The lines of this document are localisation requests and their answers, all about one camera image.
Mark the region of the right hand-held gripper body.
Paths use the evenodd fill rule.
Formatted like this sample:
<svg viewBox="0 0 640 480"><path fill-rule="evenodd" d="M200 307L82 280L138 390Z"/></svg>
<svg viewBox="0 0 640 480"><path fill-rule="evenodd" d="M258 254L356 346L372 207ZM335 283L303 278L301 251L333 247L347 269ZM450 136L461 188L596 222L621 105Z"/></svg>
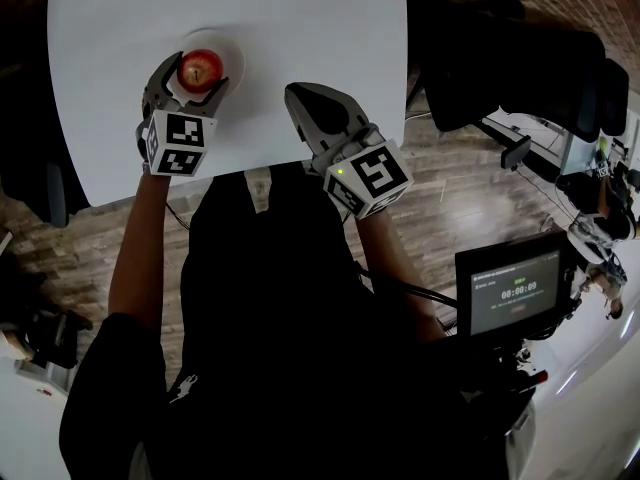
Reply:
<svg viewBox="0 0 640 480"><path fill-rule="evenodd" d="M314 157L323 189L356 219L365 219L397 201L414 183L402 153L374 124Z"/></svg>

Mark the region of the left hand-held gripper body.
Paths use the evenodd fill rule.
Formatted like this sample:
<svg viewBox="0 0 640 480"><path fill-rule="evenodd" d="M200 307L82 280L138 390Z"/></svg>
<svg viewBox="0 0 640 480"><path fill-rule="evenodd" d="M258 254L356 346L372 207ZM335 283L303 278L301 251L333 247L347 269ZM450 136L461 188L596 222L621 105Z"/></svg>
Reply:
<svg viewBox="0 0 640 480"><path fill-rule="evenodd" d="M155 110L136 129L137 146L149 172L156 176L194 177L217 124L215 118Z"/></svg>

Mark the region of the red apple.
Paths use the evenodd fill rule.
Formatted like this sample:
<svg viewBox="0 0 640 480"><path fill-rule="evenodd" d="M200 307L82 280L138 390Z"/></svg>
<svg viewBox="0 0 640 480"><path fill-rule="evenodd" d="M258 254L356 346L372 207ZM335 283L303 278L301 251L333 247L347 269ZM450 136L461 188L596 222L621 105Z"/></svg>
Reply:
<svg viewBox="0 0 640 480"><path fill-rule="evenodd" d="M177 77L186 91L200 94L211 90L223 78L223 74L223 63L217 53L197 49L183 56Z"/></svg>

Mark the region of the white plate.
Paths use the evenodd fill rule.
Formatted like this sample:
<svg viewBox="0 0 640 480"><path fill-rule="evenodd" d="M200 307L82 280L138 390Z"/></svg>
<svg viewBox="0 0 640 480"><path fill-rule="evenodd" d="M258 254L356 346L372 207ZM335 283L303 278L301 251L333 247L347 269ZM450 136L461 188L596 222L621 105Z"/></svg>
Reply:
<svg viewBox="0 0 640 480"><path fill-rule="evenodd" d="M209 50L220 58L222 74L229 78L222 106L228 107L229 101L236 99L246 72L245 54L231 33L222 28L200 28L182 37L176 45L184 55L195 50Z"/></svg>

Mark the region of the person's right forearm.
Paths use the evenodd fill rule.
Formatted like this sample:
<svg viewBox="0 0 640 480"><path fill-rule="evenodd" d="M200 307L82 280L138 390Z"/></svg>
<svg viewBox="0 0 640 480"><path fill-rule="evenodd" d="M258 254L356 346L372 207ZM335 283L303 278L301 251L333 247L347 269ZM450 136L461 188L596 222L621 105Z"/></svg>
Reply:
<svg viewBox="0 0 640 480"><path fill-rule="evenodd" d="M422 288L422 278L388 211L357 220L356 227L374 293L390 306L402 331L417 343L445 338L432 301L405 290L405 284Z"/></svg>

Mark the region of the person's left forearm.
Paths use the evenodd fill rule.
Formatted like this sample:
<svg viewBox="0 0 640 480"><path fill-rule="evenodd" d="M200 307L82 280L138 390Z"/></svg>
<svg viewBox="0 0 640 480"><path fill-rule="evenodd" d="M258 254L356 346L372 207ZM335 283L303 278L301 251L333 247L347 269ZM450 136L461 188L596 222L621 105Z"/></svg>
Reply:
<svg viewBox="0 0 640 480"><path fill-rule="evenodd" d="M113 272L108 311L161 330L164 292L164 223L170 179L145 171Z"/></svg>

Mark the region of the black office chair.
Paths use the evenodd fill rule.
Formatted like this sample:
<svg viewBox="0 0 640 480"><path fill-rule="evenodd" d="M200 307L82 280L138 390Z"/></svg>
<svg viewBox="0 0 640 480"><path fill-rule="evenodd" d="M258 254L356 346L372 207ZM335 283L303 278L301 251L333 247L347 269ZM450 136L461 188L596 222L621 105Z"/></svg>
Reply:
<svg viewBox="0 0 640 480"><path fill-rule="evenodd" d="M62 132L43 40L0 56L0 186L55 228L89 207Z"/></svg>
<svg viewBox="0 0 640 480"><path fill-rule="evenodd" d="M407 0L416 90L441 132L484 124L498 110L548 121L588 144L624 133L629 76L586 31L528 23L519 0Z"/></svg>

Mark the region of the black monitor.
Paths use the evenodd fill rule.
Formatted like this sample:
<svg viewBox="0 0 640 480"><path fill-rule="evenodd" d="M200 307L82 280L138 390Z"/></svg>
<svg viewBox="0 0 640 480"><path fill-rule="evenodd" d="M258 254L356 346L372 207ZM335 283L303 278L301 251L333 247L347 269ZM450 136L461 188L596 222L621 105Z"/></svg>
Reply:
<svg viewBox="0 0 640 480"><path fill-rule="evenodd" d="M577 308L576 251L564 231L458 252L455 268L461 337L528 339Z"/></svg>

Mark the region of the grey desk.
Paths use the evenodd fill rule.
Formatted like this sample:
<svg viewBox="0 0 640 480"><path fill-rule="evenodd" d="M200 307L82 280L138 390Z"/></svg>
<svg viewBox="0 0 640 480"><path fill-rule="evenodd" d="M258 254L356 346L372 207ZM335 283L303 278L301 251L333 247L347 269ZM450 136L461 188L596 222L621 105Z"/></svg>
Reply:
<svg viewBox="0 0 640 480"><path fill-rule="evenodd" d="M529 150L520 163L549 182L561 175L587 172L598 150L597 142L585 142L555 123L528 114L498 109L476 126L507 150L519 150L517 144L528 137Z"/></svg>

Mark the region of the black monitor mount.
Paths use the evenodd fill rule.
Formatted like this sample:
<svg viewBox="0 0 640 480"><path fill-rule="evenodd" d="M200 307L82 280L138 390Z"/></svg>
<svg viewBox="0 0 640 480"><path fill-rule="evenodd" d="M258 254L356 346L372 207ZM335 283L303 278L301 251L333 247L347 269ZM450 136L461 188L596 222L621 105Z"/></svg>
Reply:
<svg viewBox="0 0 640 480"><path fill-rule="evenodd" d="M443 332L454 335L423 346L425 355L435 357L437 367L449 381L470 398L482 402L500 403L519 398L531 398L538 385L548 380L548 373L528 374L519 368L518 354L529 337L543 336L555 327L549 323L555 310L536 314L515 323L501 320L498 327L483 333L471 332L471 319L479 312L468 297L461 301L410 283L372 274L363 267L360 275L386 288L441 303L456 310L456 318L441 324Z"/></svg>

